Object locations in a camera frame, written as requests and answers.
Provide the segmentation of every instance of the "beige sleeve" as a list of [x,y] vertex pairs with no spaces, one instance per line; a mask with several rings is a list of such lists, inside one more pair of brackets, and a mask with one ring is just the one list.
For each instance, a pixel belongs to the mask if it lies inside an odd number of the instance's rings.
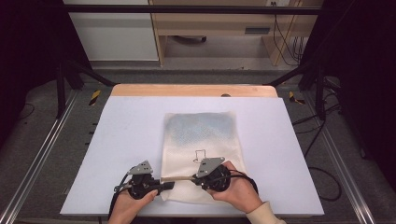
[[274,215],[269,202],[263,203],[262,206],[248,213],[247,218],[252,224],[286,224]]

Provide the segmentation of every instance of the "cabinet door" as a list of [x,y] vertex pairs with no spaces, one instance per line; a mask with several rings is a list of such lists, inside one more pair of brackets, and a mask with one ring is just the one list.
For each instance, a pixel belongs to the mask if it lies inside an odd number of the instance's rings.
[[[65,4],[147,5],[147,0],[64,0]],[[70,13],[90,61],[158,61],[150,14]]]

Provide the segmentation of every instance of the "white board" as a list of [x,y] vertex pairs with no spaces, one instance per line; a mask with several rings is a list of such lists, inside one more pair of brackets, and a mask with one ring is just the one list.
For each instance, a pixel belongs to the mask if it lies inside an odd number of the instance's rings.
[[[103,216],[125,173],[148,160],[160,178],[166,113],[233,111],[248,175],[279,216],[319,216],[323,208],[283,100],[261,97],[111,96],[61,214]],[[230,205],[166,201],[156,197],[139,216],[235,217]]]

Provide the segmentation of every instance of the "folded cloth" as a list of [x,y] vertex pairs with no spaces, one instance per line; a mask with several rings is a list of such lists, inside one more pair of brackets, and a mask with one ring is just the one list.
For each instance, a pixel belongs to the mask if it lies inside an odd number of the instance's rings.
[[[224,157],[240,172],[246,172],[232,112],[167,114],[163,139],[162,177],[192,176],[201,159]],[[221,203],[189,180],[177,181],[163,200],[183,203]]]

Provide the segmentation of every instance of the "yellow and black tape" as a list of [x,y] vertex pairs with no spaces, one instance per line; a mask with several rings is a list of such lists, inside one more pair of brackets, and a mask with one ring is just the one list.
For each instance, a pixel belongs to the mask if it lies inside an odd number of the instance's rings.
[[94,92],[93,92],[93,95],[92,95],[92,97],[91,97],[91,100],[90,100],[89,105],[95,105],[96,100],[97,100],[98,97],[99,97],[99,94],[100,94],[100,91],[94,91]]
[[294,98],[294,93],[292,91],[289,91],[289,100],[300,105],[305,105],[305,100],[297,100],[296,98]]

